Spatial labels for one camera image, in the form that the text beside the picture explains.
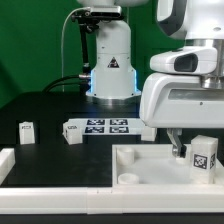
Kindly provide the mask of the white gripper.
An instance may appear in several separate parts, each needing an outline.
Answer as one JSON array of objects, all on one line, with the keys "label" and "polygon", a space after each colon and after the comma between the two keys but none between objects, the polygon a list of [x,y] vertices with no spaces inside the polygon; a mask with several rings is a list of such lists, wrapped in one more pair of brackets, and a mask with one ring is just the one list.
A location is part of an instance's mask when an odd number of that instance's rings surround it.
[{"label": "white gripper", "polygon": [[152,128],[168,128],[172,155],[186,156],[178,128],[224,128],[224,90],[203,89],[198,76],[153,73],[142,90],[141,120]]}]

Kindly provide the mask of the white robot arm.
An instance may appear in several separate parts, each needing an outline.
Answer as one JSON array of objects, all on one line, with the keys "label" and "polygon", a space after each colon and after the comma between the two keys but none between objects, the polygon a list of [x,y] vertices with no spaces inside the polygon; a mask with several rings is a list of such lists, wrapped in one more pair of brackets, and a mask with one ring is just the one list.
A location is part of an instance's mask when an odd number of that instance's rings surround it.
[{"label": "white robot arm", "polygon": [[86,96],[100,103],[140,100],[139,116],[149,128],[164,128],[172,153],[183,157],[184,128],[224,127],[224,0],[156,0],[156,24],[184,46],[150,59],[153,73],[138,88],[132,67],[142,47],[121,10],[149,0],[77,0],[81,25],[96,34],[96,64],[89,69]]}]

